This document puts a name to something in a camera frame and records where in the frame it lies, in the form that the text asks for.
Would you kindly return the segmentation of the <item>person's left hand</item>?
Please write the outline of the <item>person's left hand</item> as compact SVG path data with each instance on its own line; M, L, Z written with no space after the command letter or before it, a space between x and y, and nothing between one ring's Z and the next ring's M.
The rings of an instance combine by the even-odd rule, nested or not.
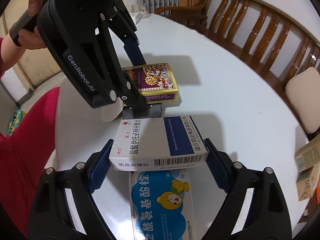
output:
M29 0L28 1L28 15L35 16L42 9L46 0ZM23 48L28 50L37 50L47 48L43 39L40 36L38 28L35 27L33 31L22 29L19 32L18 42Z

